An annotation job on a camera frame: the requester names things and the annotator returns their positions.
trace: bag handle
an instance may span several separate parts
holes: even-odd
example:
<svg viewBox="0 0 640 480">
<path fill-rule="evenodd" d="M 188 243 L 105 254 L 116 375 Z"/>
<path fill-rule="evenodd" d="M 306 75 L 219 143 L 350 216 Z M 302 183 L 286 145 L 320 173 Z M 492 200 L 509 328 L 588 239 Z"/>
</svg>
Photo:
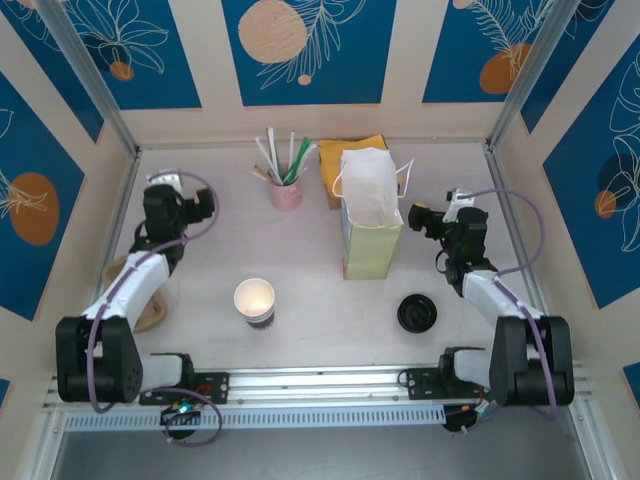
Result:
<svg viewBox="0 0 640 480">
<path fill-rule="evenodd" d="M 342 177 L 342 168 L 340 169 L 340 173 L 338 174 L 336 179 L 333 181 L 333 187 L 331 187 L 331 193 L 336 198 L 344 198 L 344 195 L 338 195 L 336 193 L 336 185 L 338 184 L 338 180 L 340 180 L 340 177 Z"/>
<path fill-rule="evenodd" d="M 411 178 L 411 168 L 413 167 L 413 162 L 415 161 L 416 159 L 412 158 L 411 161 L 407 163 L 404 167 L 401 167 L 398 170 L 396 170 L 396 176 L 401 171 L 405 169 L 407 170 L 407 179 L 404 181 L 404 192 L 402 193 L 402 195 L 398 195 L 398 198 L 404 198 L 407 195 L 407 188 L 409 187 L 409 178 Z M 340 180 L 340 177 L 342 177 L 342 169 L 340 169 L 340 173 L 338 174 L 336 179 L 333 181 L 333 187 L 331 187 L 331 193 L 336 198 L 344 198 L 344 195 L 338 195 L 336 193 L 336 185 L 338 185 L 338 180 Z"/>
<path fill-rule="evenodd" d="M 411 178 L 411 167 L 413 167 L 413 162 L 415 161 L 416 159 L 412 158 L 411 161 L 407 163 L 404 167 L 396 170 L 396 174 L 400 173 L 402 170 L 405 170 L 405 169 L 407 170 L 407 179 L 404 181 L 404 192 L 402 193 L 402 195 L 398 195 L 398 198 L 404 198 L 407 196 L 407 188 L 409 188 L 409 178 Z"/>
</svg>

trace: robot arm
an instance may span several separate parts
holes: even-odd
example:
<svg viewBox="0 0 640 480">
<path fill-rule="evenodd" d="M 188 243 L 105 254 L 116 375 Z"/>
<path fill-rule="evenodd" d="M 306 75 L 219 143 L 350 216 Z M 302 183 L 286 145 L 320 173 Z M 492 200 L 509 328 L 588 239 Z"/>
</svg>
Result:
<svg viewBox="0 0 640 480">
<path fill-rule="evenodd" d="M 66 317 L 56 328 L 58 391 L 66 402 L 89 400 L 87 349 L 89 331 L 103 306 L 94 351 L 96 396 L 99 402 L 132 402 L 141 391 L 160 386 L 191 387 L 194 370 L 188 355 L 140 357 L 132 330 L 153 293 L 168 280 L 182 259 L 184 243 L 157 253 L 151 251 L 180 240 L 187 226 L 211 217 L 212 193 L 197 192 L 199 203 L 184 199 L 176 171 L 161 172 L 144 192 L 146 220 L 135 232 L 135 242 L 118 277 L 79 317 Z M 142 227 L 146 236 L 141 236 Z"/>
<path fill-rule="evenodd" d="M 501 283 L 497 270 L 484 257 L 488 214 L 473 207 L 471 192 L 450 192 L 447 212 L 413 205 L 409 226 L 426 228 L 426 237 L 439 240 L 447 254 L 445 275 L 458 295 L 471 302 L 495 335 L 491 352 L 470 347 L 446 349 L 440 359 L 443 381 L 455 377 L 489 389 L 500 405 L 548 405 L 540 355 L 525 311 L 540 331 L 558 405 L 573 400 L 573 365 L 569 326 L 522 302 Z"/>
</svg>

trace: metal pole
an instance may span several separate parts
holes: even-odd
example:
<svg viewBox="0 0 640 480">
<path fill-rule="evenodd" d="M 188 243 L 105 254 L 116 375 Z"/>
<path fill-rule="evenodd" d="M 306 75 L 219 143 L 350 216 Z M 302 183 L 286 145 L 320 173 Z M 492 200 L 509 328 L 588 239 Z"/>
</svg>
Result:
<svg viewBox="0 0 640 480">
<path fill-rule="evenodd" d="M 63 3 L 56 0 L 35 0 L 35 3 L 40 17 L 60 47 L 65 59 L 73 68 L 102 117 L 111 126 L 123 148 L 127 150 L 134 161 L 138 148 L 133 135 L 120 115 L 118 104 L 111 95 L 98 67 L 64 11 Z"/>
<path fill-rule="evenodd" d="M 487 144 L 493 152 L 504 138 L 511 122 L 520 114 L 531 90 L 538 81 L 542 70 L 547 65 L 553 50 L 562 38 L 564 30 L 575 14 L 581 0 L 554 0 L 555 5 L 549 12 L 547 20 L 542 25 L 540 33 L 527 56 L 516 81 L 502 107 L 498 120 L 494 125 Z"/>
</svg>

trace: pink cup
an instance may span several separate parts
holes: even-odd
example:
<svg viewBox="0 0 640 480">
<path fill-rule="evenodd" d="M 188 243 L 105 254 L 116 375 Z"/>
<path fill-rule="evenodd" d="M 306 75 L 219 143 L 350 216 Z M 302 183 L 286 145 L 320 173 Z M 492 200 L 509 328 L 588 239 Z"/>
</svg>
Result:
<svg viewBox="0 0 640 480">
<path fill-rule="evenodd" d="M 271 185 L 271 204 L 281 212 L 291 212 L 302 202 L 302 192 L 298 188 L 298 180 L 291 185 Z"/>
</svg>

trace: green straw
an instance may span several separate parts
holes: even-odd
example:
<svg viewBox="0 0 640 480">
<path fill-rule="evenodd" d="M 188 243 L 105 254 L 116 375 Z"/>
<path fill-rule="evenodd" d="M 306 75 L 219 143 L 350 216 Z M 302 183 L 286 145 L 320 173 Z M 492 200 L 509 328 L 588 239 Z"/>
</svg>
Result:
<svg viewBox="0 0 640 480">
<path fill-rule="evenodd" d="M 302 160 L 302 157 L 304 156 L 305 152 L 309 148 L 310 144 L 311 144 L 311 140 L 309 140 L 307 137 L 304 137 L 304 139 L 302 140 L 302 145 L 300 145 L 300 150 L 298 150 L 298 156 L 296 157 L 296 161 L 294 162 L 293 167 L 291 167 L 291 170 L 289 171 L 289 173 L 287 173 L 287 176 L 283 180 L 283 182 L 286 185 L 291 185 L 296 181 L 296 174 L 298 173 L 300 160 Z M 293 174 L 291 182 L 287 183 L 287 180 L 289 180 L 289 177 L 291 177 L 291 174 Z"/>
</svg>

